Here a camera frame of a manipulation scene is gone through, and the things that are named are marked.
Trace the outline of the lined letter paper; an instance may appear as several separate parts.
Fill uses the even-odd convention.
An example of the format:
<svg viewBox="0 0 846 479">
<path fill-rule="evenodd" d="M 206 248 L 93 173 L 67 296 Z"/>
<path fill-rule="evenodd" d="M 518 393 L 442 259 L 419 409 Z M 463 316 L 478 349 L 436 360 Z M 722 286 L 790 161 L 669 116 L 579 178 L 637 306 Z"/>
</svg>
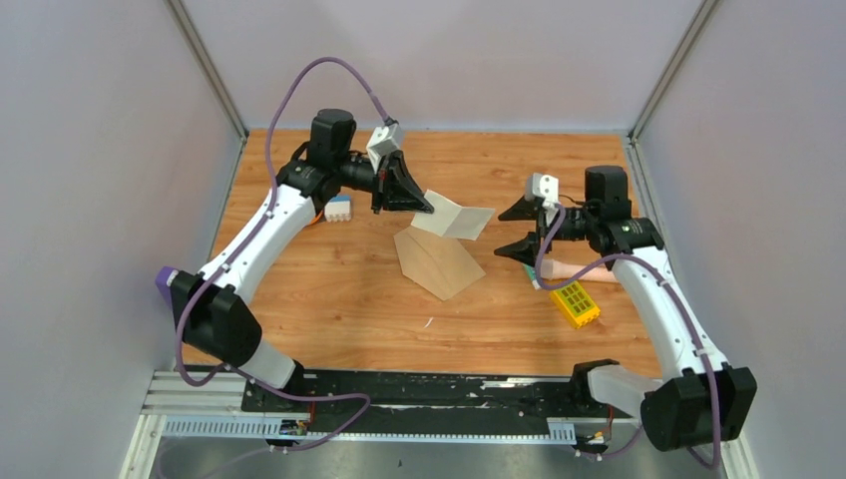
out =
<svg viewBox="0 0 846 479">
<path fill-rule="evenodd" d="M 491 208 L 460 206 L 434 191 L 427 191 L 424 198 L 434 212 L 415 214 L 411 227 L 441 238 L 476 240 L 495 212 Z"/>
</svg>

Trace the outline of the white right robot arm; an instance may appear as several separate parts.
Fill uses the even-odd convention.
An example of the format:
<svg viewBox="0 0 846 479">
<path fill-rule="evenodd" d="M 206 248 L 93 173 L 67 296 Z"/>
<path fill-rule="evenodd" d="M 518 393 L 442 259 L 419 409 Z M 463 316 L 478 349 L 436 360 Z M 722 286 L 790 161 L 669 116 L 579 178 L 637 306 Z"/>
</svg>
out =
<svg viewBox="0 0 846 479">
<path fill-rule="evenodd" d="M 737 439 L 757 392 L 747 367 L 734 367 L 713 343 L 677 284 L 664 240 L 654 223 L 633 214 L 627 172 L 617 166 L 585 170 L 585 197 L 569 207 L 560 201 L 557 178 L 531 174 L 522 196 L 499 215 L 502 222 L 532 221 L 535 227 L 496 249 L 535 271 L 539 288 L 562 291 L 605 267 L 629 295 L 644 324 L 661 371 L 659 380 L 633 373 L 611 359 L 575 365 L 570 402 L 583 416 L 604 408 L 637 420 L 659 451 L 722 444 Z M 586 241 L 598 259 L 558 281 L 543 272 L 555 240 Z"/>
</svg>

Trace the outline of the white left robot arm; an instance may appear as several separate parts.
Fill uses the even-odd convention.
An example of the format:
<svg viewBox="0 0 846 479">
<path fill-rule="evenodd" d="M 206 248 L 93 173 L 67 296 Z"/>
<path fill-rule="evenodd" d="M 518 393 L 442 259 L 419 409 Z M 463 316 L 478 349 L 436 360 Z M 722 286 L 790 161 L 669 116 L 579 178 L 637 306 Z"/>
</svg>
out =
<svg viewBox="0 0 846 479">
<path fill-rule="evenodd" d="M 236 237 L 198 272 L 165 267 L 156 279 L 173 311 L 176 349 L 190 345 L 267 384 L 267 399 L 282 412 L 304 402 L 299 364 L 263 339 L 248 307 L 276 259 L 343 188 L 370 194 L 375 213 L 434 210 L 408 171 L 399 123 L 387 119 L 362 152 L 351 147 L 356 127 L 347 111 L 319 111 Z"/>
</svg>

